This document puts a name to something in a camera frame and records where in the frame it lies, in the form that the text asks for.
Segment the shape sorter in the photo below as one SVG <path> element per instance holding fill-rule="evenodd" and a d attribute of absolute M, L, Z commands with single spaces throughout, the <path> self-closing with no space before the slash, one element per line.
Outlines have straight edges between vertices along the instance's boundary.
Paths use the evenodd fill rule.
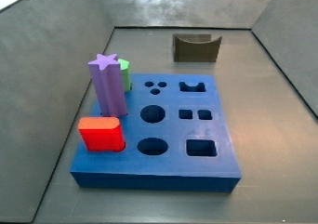
<path fill-rule="evenodd" d="M 82 187 L 231 192 L 241 179 L 214 78 L 131 74 L 119 116 L 122 152 L 90 152 L 83 141 L 71 166 Z M 91 116 L 100 117 L 99 103 Z"/>

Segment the purple block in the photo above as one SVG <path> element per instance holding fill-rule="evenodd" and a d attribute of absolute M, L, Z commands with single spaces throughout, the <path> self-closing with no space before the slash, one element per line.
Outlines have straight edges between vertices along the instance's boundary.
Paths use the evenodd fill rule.
<path fill-rule="evenodd" d="M 116 61 L 116 54 L 111 56 L 98 54 L 98 59 L 88 62 L 88 67 L 102 115 L 114 117 L 127 115 L 120 63 Z"/>

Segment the small round hole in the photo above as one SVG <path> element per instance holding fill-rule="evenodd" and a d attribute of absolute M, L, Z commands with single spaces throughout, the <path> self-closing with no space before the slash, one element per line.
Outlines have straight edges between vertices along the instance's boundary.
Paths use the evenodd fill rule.
<path fill-rule="evenodd" d="M 154 89 L 151 90 L 151 94 L 152 94 L 152 95 L 160 94 L 160 90 L 159 90 L 158 88 L 154 88 Z"/>
<path fill-rule="evenodd" d="M 166 83 L 166 82 L 159 82 L 159 83 L 158 83 L 158 86 L 166 87 L 166 86 L 167 86 L 167 83 Z"/>
<path fill-rule="evenodd" d="M 159 138 L 144 138 L 138 143 L 138 150 L 146 155 L 160 155 L 168 150 L 168 145 Z"/>
<path fill-rule="evenodd" d="M 166 117 L 166 111 L 160 106 L 150 105 L 143 108 L 140 112 L 140 117 L 147 123 L 155 124 L 163 121 Z"/>
<path fill-rule="evenodd" d="M 144 86 L 154 86 L 154 82 L 152 81 L 146 82 Z"/>

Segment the red block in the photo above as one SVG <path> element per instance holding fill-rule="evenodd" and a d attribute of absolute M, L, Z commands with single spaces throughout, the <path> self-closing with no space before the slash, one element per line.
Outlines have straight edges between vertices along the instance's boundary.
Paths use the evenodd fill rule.
<path fill-rule="evenodd" d="M 124 137 L 116 117 L 83 117 L 79 132 L 90 152 L 122 152 Z"/>

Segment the star shape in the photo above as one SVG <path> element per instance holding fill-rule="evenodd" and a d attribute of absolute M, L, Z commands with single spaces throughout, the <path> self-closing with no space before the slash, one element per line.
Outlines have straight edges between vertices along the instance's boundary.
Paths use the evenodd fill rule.
<path fill-rule="evenodd" d="M 108 65 L 119 65 L 120 63 L 116 61 L 116 54 L 111 56 L 104 56 L 98 54 L 98 59 L 88 62 L 88 65 L 98 65 L 99 69 L 103 71 Z"/>

